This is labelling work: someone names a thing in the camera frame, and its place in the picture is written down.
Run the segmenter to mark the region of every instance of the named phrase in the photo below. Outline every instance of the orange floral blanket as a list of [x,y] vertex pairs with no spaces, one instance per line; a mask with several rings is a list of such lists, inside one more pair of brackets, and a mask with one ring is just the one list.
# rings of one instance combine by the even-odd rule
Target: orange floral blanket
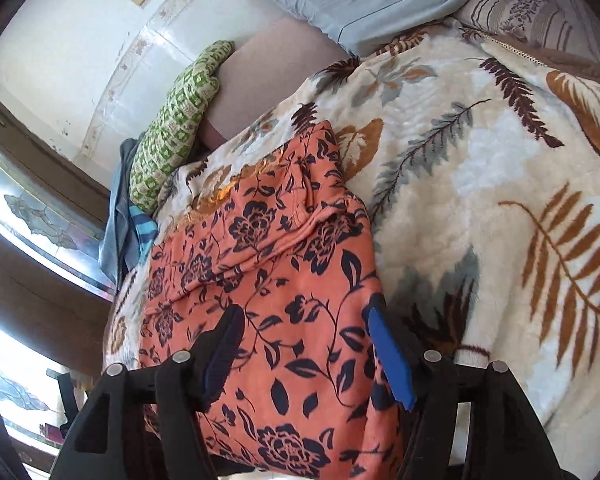
[[365,206],[344,187],[327,121],[275,159],[154,247],[141,365],[190,348],[238,304],[244,338],[200,416],[208,450],[308,478],[392,478],[402,442],[365,325],[384,301]]

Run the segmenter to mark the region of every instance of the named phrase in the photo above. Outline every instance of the white wall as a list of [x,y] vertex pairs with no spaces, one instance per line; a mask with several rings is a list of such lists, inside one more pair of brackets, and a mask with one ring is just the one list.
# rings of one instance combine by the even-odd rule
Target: white wall
[[107,185],[120,143],[146,130],[174,79],[206,46],[233,40],[240,48],[283,15],[273,0],[169,0],[120,60],[74,163]]
[[120,57],[165,0],[27,0],[0,37],[0,101],[73,160]]

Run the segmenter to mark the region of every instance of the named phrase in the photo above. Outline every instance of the window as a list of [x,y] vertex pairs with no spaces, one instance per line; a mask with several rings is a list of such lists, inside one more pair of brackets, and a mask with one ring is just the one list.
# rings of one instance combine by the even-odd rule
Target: window
[[59,276],[112,301],[98,267],[102,229],[79,218],[0,152],[0,234]]
[[[56,377],[68,373],[62,365],[47,359],[0,330],[0,414],[13,438],[57,455],[61,445],[46,437],[49,430],[66,422]],[[84,400],[88,378],[72,372],[78,407]]]

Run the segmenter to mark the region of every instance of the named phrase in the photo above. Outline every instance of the blue cloth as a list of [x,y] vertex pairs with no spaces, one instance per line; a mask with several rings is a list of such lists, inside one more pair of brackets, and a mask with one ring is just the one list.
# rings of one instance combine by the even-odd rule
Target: blue cloth
[[140,246],[138,263],[143,264],[149,255],[149,251],[151,251],[151,247],[154,246],[155,237],[158,235],[158,224],[135,204],[129,206],[129,214]]
[[129,213],[129,176],[140,139],[120,144],[120,163],[111,182],[109,219],[98,252],[100,270],[116,285],[116,291],[140,260],[138,235]]

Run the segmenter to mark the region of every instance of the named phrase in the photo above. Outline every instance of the bedsheet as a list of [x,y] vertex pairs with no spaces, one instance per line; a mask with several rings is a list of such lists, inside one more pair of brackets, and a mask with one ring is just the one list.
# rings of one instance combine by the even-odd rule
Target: bedsheet
[[[383,302],[371,227],[328,121],[299,128],[213,215],[154,247],[140,362],[164,362],[239,305],[242,343],[198,416],[209,453],[311,478],[393,478],[403,425],[366,330]],[[157,432],[159,415],[147,417]]]
[[[563,468],[600,468],[600,84],[451,18],[352,58],[161,193],[164,240],[204,218],[299,121],[328,120],[347,187],[365,203],[376,266],[405,326],[456,362],[506,361]],[[123,283],[105,364],[139,366],[148,264]],[[460,410],[454,459],[466,447]]]

